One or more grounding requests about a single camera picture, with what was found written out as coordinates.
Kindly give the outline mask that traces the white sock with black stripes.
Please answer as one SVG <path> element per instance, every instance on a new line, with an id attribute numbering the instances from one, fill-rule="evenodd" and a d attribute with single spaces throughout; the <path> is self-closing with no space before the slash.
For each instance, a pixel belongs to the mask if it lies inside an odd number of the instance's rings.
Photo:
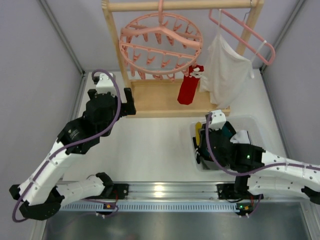
<path id="1" fill-rule="evenodd" d="M 236 134 L 231 137 L 230 142 L 233 144 L 252 144 L 249 132 L 246 130 L 236 132 Z"/>

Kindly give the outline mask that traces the yellow sock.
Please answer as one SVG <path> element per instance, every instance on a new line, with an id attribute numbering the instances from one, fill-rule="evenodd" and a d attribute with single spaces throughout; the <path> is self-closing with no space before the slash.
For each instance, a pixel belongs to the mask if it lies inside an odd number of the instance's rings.
<path id="1" fill-rule="evenodd" d="M 198 121 L 195 124 L 195 142 L 197 146 L 199 146 L 201 143 L 201 129 L 202 129 L 202 123 Z"/>

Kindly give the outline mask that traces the red sock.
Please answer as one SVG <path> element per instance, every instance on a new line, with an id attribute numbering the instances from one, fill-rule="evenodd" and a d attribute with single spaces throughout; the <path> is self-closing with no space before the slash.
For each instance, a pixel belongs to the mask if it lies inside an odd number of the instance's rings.
<path id="1" fill-rule="evenodd" d="M 182 84 L 179 89 L 177 101 L 181 105 L 190 105 L 195 97 L 198 83 L 204 72 L 203 65 L 190 65 L 188 68 L 188 75 L 183 77 Z"/>

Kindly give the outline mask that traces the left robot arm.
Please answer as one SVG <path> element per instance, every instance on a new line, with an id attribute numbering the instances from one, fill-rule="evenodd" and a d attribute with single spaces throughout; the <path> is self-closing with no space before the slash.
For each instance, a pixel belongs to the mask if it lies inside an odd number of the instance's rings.
<path id="1" fill-rule="evenodd" d="M 136 114 L 131 88 L 124 88 L 124 93 L 125 103 L 110 92 L 88 91 L 89 101 L 82 116 L 65 125 L 47 157 L 25 182 L 9 188 L 17 201 L 14 215 L 19 211 L 24 221 L 43 221 L 70 203 L 114 196 L 114 182 L 105 172 L 69 184 L 58 184 L 58 181 L 73 163 L 100 143 L 101 137 L 111 134 L 116 121 Z"/>

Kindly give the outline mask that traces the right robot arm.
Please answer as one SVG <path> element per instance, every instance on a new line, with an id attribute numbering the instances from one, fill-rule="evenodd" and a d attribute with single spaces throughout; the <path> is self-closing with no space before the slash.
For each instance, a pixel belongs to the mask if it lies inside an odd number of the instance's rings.
<path id="1" fill-rule="evenodd" d="M 236 195 L 288 195 L 320 203 L 320 167 L 253 145 L 249 133 L 225 127 L 198 131 L 198 154 L 234 176 Z"/>

